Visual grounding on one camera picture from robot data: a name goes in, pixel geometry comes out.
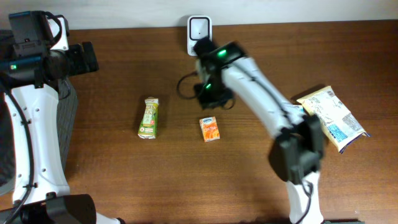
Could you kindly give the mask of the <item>green drink carton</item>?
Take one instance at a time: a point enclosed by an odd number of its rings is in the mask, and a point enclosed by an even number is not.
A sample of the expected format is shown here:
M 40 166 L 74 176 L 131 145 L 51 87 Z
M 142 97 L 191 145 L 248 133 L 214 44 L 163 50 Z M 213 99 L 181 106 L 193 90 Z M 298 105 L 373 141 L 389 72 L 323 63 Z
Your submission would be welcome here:
M 139 126 L 138 136 L 142 139 L 155 139 L 157 136 L 159 99 L 145 99 L 145 110 Z

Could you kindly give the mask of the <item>white barcode scanner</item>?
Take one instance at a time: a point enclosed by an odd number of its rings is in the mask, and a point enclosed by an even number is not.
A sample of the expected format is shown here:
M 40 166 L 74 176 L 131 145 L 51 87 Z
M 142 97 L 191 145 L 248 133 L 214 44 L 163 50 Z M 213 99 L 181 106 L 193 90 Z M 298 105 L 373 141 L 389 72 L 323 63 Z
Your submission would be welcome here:
M 187 53 L 196 56 L 193 50 L 198 40 L 208 37 L 212 39 L 212 20 L 209 16 L 194 15 L 187 19 Z

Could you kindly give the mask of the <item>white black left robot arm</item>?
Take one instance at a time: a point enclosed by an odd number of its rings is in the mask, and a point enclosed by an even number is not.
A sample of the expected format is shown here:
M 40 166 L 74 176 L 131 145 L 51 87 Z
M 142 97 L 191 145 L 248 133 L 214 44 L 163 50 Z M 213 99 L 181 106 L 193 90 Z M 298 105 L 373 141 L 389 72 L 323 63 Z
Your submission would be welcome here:
M 58 82 L 99 69 L 93 44 L 68 50 L 25 46 L 17 44 L 17 56 L 1 61 L 16 158 L 14 206 L 1 211 L 1 222 L 123 223 L 98 213 L 90 195 L 70 193 L 60 158 Z

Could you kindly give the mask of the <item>cream snack bag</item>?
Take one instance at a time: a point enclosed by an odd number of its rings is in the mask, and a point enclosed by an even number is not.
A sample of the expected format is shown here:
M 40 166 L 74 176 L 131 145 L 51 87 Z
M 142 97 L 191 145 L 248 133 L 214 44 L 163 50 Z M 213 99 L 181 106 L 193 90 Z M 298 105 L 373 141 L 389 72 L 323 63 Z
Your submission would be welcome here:
M 345 104 L 326 86 L 297 100 L 310 115 L 317 115 L 322 131 L 340 154 L 361 136 L 370 137 Z

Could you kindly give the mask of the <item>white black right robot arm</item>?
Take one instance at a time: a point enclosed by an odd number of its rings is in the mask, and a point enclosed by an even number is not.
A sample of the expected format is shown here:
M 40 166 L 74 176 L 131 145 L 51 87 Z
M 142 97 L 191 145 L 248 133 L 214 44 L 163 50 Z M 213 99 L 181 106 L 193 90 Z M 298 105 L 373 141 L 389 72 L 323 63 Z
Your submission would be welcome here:
M 318 116 L 294 108 L 237 42 L 219 47 L 203 38 L 193 51 L 201 80 L 195 86 L 201 107 L 224 107 L 239 96 L 274 140 L 268 160 L 287 187 L 290 222 L 323 223 L 318 182 L 324 134 Z

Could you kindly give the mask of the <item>grey plastic lattice basket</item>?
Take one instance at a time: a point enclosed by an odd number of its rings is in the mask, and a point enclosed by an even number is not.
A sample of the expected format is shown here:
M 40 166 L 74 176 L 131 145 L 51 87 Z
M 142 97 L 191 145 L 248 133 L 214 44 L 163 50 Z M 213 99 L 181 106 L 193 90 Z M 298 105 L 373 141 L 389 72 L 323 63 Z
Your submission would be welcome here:
M 1 31 L 1 58 L 11 53 L 14 38 L 11 30 Z M 78 107 L 76 90 L 69 80 L 60 83 L 60 93 L 70 96 L 61 100 L 57 108 L 57 132 L 60 146 L 60 158 L 63 169 L 66 169 L 67 156 L 72 138 L 73 125 Z M 15 154 L 12 135 L 12 124 L 9 110 L 1 95 L 1 195 L 14 190 Z

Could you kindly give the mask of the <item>teal tissue pack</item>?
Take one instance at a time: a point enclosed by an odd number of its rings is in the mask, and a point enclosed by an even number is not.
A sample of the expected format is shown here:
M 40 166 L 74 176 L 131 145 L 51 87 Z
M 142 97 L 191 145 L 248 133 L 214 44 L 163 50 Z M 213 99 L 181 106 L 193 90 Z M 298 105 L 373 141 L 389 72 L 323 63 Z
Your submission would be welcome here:
M 293 105 L 293 107 L 294 107 L 296 110 L 300 111 L 301 113 L 305 113 L 305 110 L 304 110 L 304 108 L 303 108 L 302 105 Z

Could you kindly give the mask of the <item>orange tissue pack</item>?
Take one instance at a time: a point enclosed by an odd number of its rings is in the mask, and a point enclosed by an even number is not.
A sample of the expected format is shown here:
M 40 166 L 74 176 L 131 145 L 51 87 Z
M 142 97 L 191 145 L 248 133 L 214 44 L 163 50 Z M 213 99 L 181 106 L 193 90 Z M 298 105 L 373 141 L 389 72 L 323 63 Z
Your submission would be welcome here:
M 205 142 L 220 139 L 220 132 L 214 116 L 201 119 L 200 127 Z

